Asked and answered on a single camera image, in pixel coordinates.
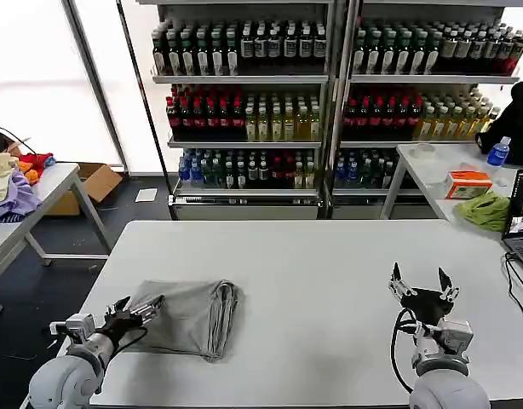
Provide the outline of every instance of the gray fabric bag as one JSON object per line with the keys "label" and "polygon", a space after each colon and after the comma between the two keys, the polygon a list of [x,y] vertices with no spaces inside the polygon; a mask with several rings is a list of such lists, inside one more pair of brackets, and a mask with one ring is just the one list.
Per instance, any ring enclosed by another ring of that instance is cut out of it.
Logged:
{"label": "gray fabric bag", "polygon": [[[159,295],[165,301],[159,315],[147,323],[147,335],[129,350],[194,354],[208,362],[220,360],[231,331],[238,292],[237,286],[225,280],[142,282],[131,300],[132,308]],[[136,331],[127,336],[129,340],[136,337]]]}

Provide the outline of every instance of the laptop screen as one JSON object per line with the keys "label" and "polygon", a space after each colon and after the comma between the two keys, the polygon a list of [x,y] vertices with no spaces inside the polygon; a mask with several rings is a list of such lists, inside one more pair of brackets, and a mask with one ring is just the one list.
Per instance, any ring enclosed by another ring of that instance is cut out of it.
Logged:
{"label": "laptop screen", "polygon": [[514,190],[511,194],[508,223],[503,237],[523,236],[523,170],[517,171]]}

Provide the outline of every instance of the white table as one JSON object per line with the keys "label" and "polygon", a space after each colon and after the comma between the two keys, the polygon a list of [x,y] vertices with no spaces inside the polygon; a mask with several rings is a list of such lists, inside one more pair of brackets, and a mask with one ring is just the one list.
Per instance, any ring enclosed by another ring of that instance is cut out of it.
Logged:
{"label": "white table", "polygon": [[32,191],[42,200],[28,217],[19,223],[0,223],[0,275],[20,254],[27,244],[31,245],[45,263],[54,259],[99,259],[106,260],[107,255],[72,255],[47,254],[32,237],[30,231],[40,221],[62,194],[69,189],[75,193],[83,213],[93,224],[94,230],[107,254],[110,254],[113,244],[102,224],[99,215],[91,203],[91,199],[78,178],[78,164],[54,164],[44,170],[40,181],[32,187]]}
{"label": "white table", "polygon": [[[394,262],[413,286],[438,289],[438,267],[451,276],[461,287],[453,315],[474,329],[471,376],[492,400],[523,398],[523,319],[502,254],[493,240],[441,220],[131,222],[81,309],[98,325],[106,306],[144,279],[230,279],[244,299],[224,360],[125,351],[91,404],[405,404],[389,359],[400,310],[388,289]],[[414,348],[399,337],[409,384]]]}
{"label": "white table", "polygon": [[[499,239],[500,233],[488,233],[477,228],[474,224],[463,220],[455,214],[455,206],[464,200],[444,199],[446,192],[442,190],[441,182],[451,170],[462,170],[465,166],[486,171],[486,155],[482,155],[476,144],[433,144],[435,155],[431,159],[419,159],[411,156],[411,152],[417,145],[398,145],[399,162],[394,172],[394,178],[390,184],[387,198],[381,211],[381,218],[388,219],[392,213],[399,187],[408,171],[418,188],[440,219],[451,222],[454,226],[463,230],[479,233],[486,237]],[[515,175],[520,167],[505,166],[500,169],[493,180],[505,181],[505,186],[493,184],[491,190],[510,196],[514,186]]]}

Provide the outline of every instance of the purple cloth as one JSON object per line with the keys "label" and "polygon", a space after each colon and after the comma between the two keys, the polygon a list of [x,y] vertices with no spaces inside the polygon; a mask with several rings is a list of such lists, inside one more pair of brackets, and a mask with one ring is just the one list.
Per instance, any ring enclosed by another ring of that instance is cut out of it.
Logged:
{"label": "purple cloth", "polygon": [[9,178],[8,195],[0,202],[0,217],[5,215],[26,216],[42,202],[34,195],[29,181],[20,170],[14,170]]}

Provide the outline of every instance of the shelf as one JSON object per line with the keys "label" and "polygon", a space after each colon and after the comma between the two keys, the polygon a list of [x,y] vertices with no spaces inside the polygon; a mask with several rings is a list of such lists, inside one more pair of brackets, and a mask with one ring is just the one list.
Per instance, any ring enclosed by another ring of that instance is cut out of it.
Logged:
{"label": "shelf", "polygon": [[[333,195],[338,197],[343,196],[381,196],[388,194],[388,189],[362,189],[362,188],[338,188],[333,189]],[[398,196],[422,196],[418,189],[402,189],[398,191]]]}
{"label": "shelf", "polygon": [[327,75],[155,75],[156,84],[325,84]]}
{"label": "shelf", "polygon": [[342,149],[352,147],[397,147],[398,145],[417,143],[474,143],[474,141],[341,141]]}
{"label": "shelf", "polygon": [[190,5],[190,4],[330,4],[333,0],[136,0],[138,4]]}
{"label": "shelf", "polygon": [[515,84],[519,77],[491,75],[366,75],[353,74],[354,84]]}
{"label": "shelf", "polygon": [[175,141],[172,137],[167,142],[169,147],[183,149],[318,149],[322,142],[311,141],[258,141],[258,142],[207,142],[207,141]]}
{"label": "shelf", "polygon": [[523,7],[523,0],[364,0],[364,4]]}
{"label": "shelf", "polygon": [[208,189],[178,187],[175,196],[190,198],[311,198],[317,199],[316,189]]}

